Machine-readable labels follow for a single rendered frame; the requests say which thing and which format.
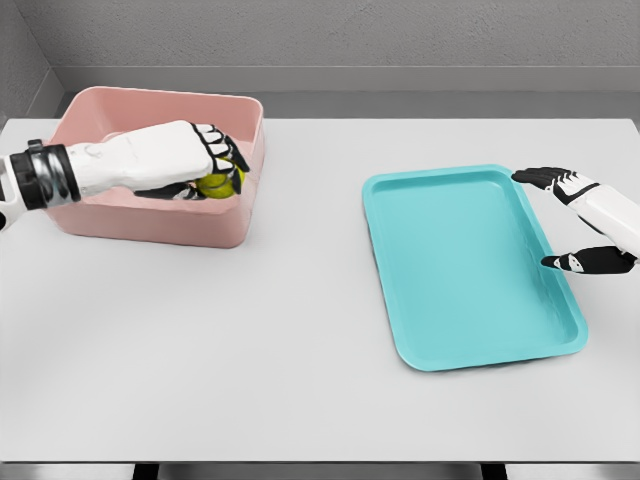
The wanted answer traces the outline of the pink plastic basket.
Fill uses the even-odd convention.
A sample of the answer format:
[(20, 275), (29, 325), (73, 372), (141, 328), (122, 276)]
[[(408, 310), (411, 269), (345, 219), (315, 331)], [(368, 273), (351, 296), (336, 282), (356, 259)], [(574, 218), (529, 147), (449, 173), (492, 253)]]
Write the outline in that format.
[(100, 142), (157, 123), (213, 124), (250, 166), (242, 192), (227, 199), (160, 200), (114, 188), (47, 210), (69, 234), (175, 245), (232, 248), (246, 238), (265, 159), (262, 104), (246, 96), (94, 86), (71, 101), (49, 141)]

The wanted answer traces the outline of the blue plastic tray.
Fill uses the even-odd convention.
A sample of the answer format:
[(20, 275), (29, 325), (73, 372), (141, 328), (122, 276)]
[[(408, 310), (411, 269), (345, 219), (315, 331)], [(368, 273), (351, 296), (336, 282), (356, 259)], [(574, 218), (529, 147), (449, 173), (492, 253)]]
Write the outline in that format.
[(588, 341), (523, 190), (500, 165), (370, 177), (362, 201), (395, 348), (448, 371), (571, 355)]

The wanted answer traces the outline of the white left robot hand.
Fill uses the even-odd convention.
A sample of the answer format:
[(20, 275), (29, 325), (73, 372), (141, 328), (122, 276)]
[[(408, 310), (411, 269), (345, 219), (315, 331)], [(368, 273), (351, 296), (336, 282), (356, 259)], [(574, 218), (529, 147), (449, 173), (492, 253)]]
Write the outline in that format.
[(227, 158), (248, 174), (236, 142), (213, 124), (172, 121), (116, 138), (124, 142), (121, 186), (135, 195), (163, 200), (206, 200), (195, 181), (211, 174), (216, 158)]

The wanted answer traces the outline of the yellow-green tennis ball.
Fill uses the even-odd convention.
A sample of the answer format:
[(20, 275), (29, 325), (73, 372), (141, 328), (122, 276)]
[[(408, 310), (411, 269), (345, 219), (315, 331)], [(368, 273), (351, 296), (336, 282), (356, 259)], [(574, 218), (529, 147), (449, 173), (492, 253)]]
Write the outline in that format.
[(195, 181), (197, 190), (208, 198), (226, 199), (242, 193), (245, 172), (227, 158), (216, 158), (213, 171)]

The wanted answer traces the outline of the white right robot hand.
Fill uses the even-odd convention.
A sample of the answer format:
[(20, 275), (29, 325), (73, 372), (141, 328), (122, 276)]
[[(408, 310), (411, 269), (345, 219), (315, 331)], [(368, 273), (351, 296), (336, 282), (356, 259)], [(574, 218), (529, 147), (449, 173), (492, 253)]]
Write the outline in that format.
[(626, 274), (640, 264), (640, 204), (613, 187), (560, 167), (516, 170), (511, 179), (551, 193), (592, 230), (612, 241), (562, 255), (546, 256), (548, 268), (587, 275)]

